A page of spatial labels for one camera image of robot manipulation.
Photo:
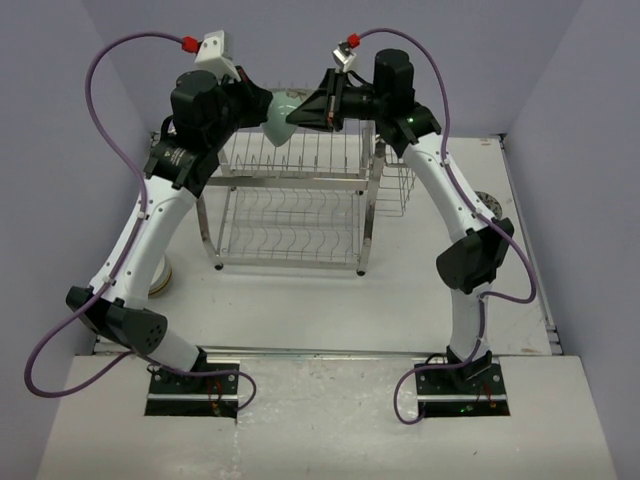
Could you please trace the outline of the celadon green bowl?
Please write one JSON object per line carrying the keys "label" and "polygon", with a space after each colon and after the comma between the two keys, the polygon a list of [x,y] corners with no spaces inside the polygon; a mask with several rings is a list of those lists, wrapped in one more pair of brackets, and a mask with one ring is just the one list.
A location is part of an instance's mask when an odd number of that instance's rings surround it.
{"label": "celadon green bowl", "polygon": [[287,116],[306,100],[308,93],[304,90],[285,89],[273,91],[272,95],[267,120],[261,124],[261,129],[274,147],[281,147],[296,131],[296,126],[287,122]]}

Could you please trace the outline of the light blue white bowl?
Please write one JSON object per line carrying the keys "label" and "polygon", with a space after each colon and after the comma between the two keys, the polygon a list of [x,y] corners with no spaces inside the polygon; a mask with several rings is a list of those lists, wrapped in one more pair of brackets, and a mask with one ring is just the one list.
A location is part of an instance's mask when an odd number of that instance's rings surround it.
{"label": "light blue white bowl", "polygon": [[173,270],[169,257],[164,254],[152,277],[148,292],[149,296],[157,295],[164,290],[172,278],[172,273]]}

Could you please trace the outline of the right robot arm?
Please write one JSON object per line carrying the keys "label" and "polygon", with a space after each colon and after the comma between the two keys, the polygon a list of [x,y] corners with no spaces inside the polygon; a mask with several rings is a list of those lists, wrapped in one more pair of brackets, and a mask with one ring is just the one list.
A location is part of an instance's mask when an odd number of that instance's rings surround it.
{"label": "right robot arm", "polygon": [[443,151],[442,128],[415,99],[414,67],[398,49],[379,51],[372,83],[354,85],[347,73],[329,68],[317,89],[287,117],[290,124],[339,131],[345,120],[371,120],[376,133],[416,175],[434,202],[451,241],[436,269],[452,299],[452,335],[446,350],[446,380],[467,393],[482,379],[492,353],[486,340],[481,296],[492,289],[514,233],[498,220]]}

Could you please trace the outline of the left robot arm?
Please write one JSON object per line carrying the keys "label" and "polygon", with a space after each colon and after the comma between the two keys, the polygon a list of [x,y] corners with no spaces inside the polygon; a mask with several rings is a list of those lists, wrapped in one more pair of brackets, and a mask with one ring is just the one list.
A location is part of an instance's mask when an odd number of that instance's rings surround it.
{"label": "left robot arm", "polygon": [[267,120],[272,93],[251,81],[242,67],[236,72],[235,80],[219,80],[203,70],[177,79],[170,95],[172,113],[143,169],[144,192],[99,272],[66,297],[86,327],[173,370],[172,380],[187,393],[207,383],[204,353],[146,305],[160,260],[218,169],[220,151],[237,130]]}

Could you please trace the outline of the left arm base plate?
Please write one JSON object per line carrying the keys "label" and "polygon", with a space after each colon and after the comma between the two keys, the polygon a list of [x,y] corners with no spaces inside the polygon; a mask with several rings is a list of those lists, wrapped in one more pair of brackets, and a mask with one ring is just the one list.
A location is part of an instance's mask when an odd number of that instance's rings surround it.
{"label": "left arm base plate", "polygon": [[153,365],[147,371],[151,378],[145,416],[237,418],[237,374],[177,376]]}

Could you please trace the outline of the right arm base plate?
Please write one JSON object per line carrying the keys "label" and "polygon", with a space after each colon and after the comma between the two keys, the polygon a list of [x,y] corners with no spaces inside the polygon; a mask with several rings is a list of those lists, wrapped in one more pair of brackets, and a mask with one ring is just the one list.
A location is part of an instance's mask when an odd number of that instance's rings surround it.
{"label": "right arm base plate", "polygon": [[415,374],[418,415],[422,418],[502,417],[511,414],[499,361],[470,379],[434,369]]}

